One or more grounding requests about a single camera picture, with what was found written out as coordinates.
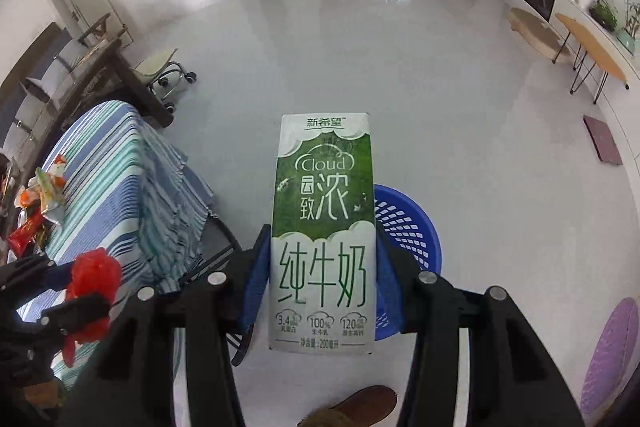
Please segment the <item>red snack packet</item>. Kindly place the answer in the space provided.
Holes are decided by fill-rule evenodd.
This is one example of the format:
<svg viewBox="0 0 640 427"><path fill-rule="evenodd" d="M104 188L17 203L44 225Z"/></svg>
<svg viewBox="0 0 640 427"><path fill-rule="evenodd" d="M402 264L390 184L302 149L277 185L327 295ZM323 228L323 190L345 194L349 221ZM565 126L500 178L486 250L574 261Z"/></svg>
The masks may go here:
<svg viewBox="0 0 640 427"><path fill-rule="evenodd" d="M26 251L27 245L31 242L40 228L42 227L44 218L37 208L32 215L16 230L14 230L6 239L9 250L17 258L21 258Z"/></svg>

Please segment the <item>red wrapper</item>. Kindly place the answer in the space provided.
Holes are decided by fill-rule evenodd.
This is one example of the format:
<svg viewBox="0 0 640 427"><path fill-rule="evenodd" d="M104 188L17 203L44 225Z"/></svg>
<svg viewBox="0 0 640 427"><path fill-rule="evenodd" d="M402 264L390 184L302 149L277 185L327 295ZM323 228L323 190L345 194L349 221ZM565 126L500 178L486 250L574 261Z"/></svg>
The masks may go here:
<svg viewBox="0 0 640 427"><path fill-rule="evenodd" d="M103 297L110 306L114 303L122 279L122 267L115 258L107 254L104 248L100 247L80 254L75 259L70 274L72 279L66 287L66 301L96 294ZM99 341L106 335L109 327L110 319L102 317L84 326L78 333L70 335L62 349L65 365L74 366L77 343L83 345Z"/></svg>

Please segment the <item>orange white snack wrappers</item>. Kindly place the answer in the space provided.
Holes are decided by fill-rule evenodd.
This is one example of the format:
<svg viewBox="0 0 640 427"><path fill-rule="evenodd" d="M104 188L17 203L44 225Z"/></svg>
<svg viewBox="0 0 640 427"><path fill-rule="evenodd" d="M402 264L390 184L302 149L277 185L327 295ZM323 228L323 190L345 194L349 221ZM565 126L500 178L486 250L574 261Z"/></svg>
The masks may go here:
<svg viewBox="0 0 640 427"><path fill-rule="evenodd" d="M14 206L25 210L38 209L44 219L54 225L62 225L65 217L63 190L66 165L66 159L58 154L48 170L37 168L35 176L18 190Z"/></svg>

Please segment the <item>green white milk carton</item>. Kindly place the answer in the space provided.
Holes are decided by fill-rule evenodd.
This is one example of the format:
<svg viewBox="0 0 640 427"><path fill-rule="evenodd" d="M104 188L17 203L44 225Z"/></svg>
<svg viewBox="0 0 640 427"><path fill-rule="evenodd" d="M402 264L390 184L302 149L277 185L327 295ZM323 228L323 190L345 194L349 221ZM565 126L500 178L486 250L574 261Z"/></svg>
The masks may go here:
<svg viewBox="0 0 640 427"><path fill-rule="evenodd" d="M271 220L271 349L372 352L373 189L368 114L283 116Z"/></svg>

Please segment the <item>purple perforated mat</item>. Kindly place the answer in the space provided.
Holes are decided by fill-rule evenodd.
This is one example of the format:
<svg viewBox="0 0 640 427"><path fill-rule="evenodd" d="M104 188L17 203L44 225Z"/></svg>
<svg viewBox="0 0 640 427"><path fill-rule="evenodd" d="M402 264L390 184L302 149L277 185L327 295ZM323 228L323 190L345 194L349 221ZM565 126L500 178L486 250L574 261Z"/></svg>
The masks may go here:
<svg viewBox="0 0 640 427"><path fill-rule="evenodd" d="M639 363L639 299L626 297L606 321L594 348L580 393L587 426L605 417Z"/></svg>

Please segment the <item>striped blue green tablecloth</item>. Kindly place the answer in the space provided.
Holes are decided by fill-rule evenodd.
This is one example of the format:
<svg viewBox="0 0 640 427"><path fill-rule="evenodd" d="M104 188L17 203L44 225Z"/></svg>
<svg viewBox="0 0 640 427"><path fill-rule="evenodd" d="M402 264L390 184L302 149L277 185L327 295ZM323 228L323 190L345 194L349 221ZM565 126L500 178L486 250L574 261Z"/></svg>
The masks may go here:
<svg viewBox="0 0 640 427"><path fill-rule="evenodd" d="M65 220L47 256L62 265L104 248L122 267L112 312L143 286L179 287L201 251L214 193L170 144L125 102L94 106L52 148L66 161Z"/></svg>

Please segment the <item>brown furry slipper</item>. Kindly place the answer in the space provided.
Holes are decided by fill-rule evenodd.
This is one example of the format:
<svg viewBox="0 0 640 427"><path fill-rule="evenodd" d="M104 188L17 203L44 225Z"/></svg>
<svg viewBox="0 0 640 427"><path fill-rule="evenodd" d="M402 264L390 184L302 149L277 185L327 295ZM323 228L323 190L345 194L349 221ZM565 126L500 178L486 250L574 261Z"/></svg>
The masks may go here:
<svg viewBox="0 0 640 427"><path fill-rule="evenodd" d="M388 418L397 405L392 388L376 385L353 393L332 407L313 411L299 427L370 427Z"/></svg>

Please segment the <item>blue plastic waste basket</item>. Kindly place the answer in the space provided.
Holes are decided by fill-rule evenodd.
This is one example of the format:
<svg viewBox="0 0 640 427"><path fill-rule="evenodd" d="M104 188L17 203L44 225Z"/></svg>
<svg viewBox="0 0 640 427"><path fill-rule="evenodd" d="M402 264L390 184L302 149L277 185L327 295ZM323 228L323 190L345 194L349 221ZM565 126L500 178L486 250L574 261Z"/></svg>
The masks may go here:
<svg viewBox="0 0 640 427"><path fill-rule="evenodd" d="M390 241L407 251L421 271L442 272L442 247L430 217L405 193L386 185L374 186L374 212ZM383 267L382 245L378 245L376 276L375 340L381 341L400 332L399 311L394 297L387 297L380 280L390 273Z"/></svg>

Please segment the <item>dark wooden sofa bench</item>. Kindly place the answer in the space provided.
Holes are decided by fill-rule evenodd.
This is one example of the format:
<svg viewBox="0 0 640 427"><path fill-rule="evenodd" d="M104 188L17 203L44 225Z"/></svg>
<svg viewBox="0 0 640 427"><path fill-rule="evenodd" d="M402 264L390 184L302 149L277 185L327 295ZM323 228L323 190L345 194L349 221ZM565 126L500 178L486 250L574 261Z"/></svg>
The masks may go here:
<svg viewBox="0 0 640 427"><path fill-rule="evenodd" d="M17 185L34 173L79 109L122 100L166 128L174 121L137 69L122 55L122 40L93 46L50 24L1 83L1 228L13 225Z"/></svg>

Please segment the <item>wooden oval side table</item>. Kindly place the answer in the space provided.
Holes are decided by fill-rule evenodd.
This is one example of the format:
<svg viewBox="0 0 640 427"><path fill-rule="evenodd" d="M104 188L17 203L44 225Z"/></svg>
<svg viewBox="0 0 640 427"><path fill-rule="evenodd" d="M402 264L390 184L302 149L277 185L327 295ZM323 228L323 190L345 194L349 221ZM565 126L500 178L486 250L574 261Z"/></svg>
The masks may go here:
<svg viewBox="0 0 640 427"><path fill-rule="evenodd" d="M601 72L601 78L597 82L596 94L593 97L593 104L597 104L604 91L606 83L613 77L620 80L625 89L629 90L629 81L623 69L614 60L613 55L605 49L598 38L578 20L563 13L556 13L555 18L566 28L567 33L561 42L559 49L555 52L551 62L555 64L567 48L570 38L574 38L578 43L578 50L574 56L573 70L574 80L570 85L570 94L575 94L585 83L588 76L597 68Z"/></svg>

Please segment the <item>round beige floor cushion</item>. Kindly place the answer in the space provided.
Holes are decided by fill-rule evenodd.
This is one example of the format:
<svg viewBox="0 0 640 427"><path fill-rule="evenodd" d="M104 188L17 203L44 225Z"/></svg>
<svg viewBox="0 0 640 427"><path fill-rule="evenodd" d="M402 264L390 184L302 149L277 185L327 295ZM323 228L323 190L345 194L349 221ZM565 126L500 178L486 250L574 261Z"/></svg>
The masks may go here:
<svg viewBox="0 0 640 427"><path fill-rule="evenodd" d="M551 61L567 63L571 58L570 50L562 46L558 34L544 20L525 10L512 8L508 14L511 29L539 54Z"/></svg>

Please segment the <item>potted plant green pot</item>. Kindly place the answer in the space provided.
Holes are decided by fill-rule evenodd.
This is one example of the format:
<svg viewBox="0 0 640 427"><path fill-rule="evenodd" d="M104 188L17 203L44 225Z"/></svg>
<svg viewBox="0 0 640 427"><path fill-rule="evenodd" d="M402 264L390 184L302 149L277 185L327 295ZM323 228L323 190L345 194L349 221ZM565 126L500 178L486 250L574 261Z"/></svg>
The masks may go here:
<svg viewBox="0 0 640 427"><path fill-rule="evenodd" d="M625 21L620 30L616 32L616 39L631 55L634 55L639 31L640 4L632 0L623 0L623 2Z"/></svg>

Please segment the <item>low black planter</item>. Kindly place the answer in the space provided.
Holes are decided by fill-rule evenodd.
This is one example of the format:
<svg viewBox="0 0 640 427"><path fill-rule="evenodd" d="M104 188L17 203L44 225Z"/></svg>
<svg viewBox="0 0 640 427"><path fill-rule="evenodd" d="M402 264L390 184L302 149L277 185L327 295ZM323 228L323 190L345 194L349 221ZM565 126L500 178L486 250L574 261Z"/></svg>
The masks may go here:
<svg viewBox="0 0 640 427"><path fill-rule="evenodd" d="M612 34L617 27L617 12L606 1L598 0L589 8L591 17L606 31Z"/></svg>

